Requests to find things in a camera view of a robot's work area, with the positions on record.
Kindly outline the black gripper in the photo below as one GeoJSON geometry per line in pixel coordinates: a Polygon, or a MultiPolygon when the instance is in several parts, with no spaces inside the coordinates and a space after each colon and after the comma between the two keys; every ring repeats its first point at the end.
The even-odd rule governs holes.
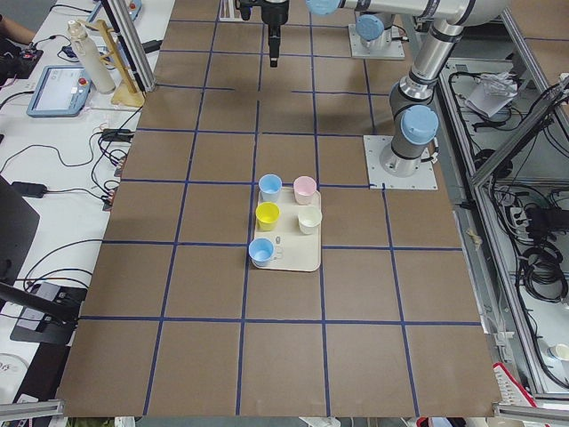
{"type": "Polygon", "coordinates": [[[273,0],[236,0],[235,7],[239,10],[242,20],[251,18],[252,8],[260,7],[262,21],[268,26],[269,66],[276,68],[280,56],[281,29],[288,21],[289,1],[273,0]]]}

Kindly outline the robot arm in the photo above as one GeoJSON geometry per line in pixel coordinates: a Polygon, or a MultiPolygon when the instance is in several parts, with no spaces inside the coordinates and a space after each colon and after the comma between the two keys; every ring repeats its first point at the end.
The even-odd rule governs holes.
{"type": "Polygon", "coordinates": [[[356,20],[356,32],[365,47],[384,47],[391,43],[395,15],[391,13],[361,13],[356,20]]]}
{"type": "Polygon", "coordinates": [[[395,134],[380,155],[381,167],[406,178],[419,168],[423,150],[435,139],[439,119],[429,107],[442,67],[463,30],[498,17],[509,1],[307,1],[316,15],[330,15],[341,8],[432,18],[429,33],[407,75],[395,84],[389,96],[395,134]]]}

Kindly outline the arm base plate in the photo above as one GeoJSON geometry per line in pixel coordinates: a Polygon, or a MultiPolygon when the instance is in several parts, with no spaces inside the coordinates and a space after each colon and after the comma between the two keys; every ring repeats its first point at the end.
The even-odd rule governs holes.
{"type": "Polygon", "coordinates": [[[370,42],[365,41],[357,33],[355,24],[349,24],[348,30],[349,46],[353,58],[376,60],[403,60],[405,58],[402,35],[395,26],[390,28],[390,35],[385,30],[379,38],[370,42]]]}
{"type": "Polygon", "coordinates": [[[398,157],[391,147],[390,135],[365,135],[365,161],[371,189],[437,190],[434,164],[437,153],[427,147],[421,157],[398,157]]]}

